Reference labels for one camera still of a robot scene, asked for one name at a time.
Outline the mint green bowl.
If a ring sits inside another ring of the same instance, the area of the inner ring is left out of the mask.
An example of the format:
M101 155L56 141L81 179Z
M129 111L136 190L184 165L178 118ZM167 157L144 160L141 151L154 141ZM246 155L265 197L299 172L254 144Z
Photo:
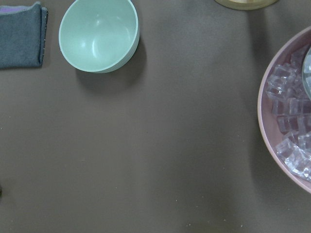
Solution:
M109 73L134 55L139 20L130 0L76 0L59 27L59 47L74 68Z

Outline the pink ice bowl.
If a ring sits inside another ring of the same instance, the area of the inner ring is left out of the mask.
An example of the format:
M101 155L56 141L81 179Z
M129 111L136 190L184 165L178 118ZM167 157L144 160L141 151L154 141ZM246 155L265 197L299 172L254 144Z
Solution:
M291 54L311 42L311 28L308 26L303 29L295 36L293 36L289 41L287 41L275 54L273 59L270 61L266 68L266 71L262 77L258 102L257 102L257 115L260 132L263 141L278 167L283 171L286 176L295 182L298 186L304 189L306 192L311 192L311 183L293 175L284 165L284 163L279 160L275 153L275 146L282 141L282 134L278 129L276 116L272 114L272 101L264 93L266 87L266 79L274 70L274 67L278 64L283 64L290 60Z

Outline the grey folded cloth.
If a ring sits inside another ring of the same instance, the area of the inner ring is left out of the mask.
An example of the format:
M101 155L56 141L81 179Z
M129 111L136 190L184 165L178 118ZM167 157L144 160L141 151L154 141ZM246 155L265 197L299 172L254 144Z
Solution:
M0 67L41 67L45 52L48 9L31 6L0 7Z

